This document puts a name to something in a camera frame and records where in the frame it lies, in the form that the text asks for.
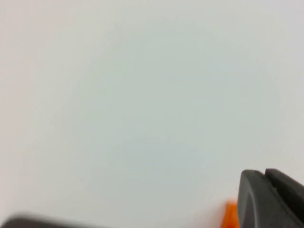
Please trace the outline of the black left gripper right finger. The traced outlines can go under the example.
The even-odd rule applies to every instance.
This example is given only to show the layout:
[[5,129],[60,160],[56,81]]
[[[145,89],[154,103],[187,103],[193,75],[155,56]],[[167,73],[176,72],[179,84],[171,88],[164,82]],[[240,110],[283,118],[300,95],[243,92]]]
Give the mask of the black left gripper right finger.
[[304,186],[277,169],[266,169],[265,176],[296,217],[304,221]]

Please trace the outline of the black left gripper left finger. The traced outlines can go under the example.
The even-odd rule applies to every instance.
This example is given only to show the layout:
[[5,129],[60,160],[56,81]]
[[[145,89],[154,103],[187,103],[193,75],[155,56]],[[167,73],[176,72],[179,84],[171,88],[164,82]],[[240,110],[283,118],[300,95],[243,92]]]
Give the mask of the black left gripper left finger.
[[270,180],[255,170],[240,176],[237,212],[241,228],[302,228]]

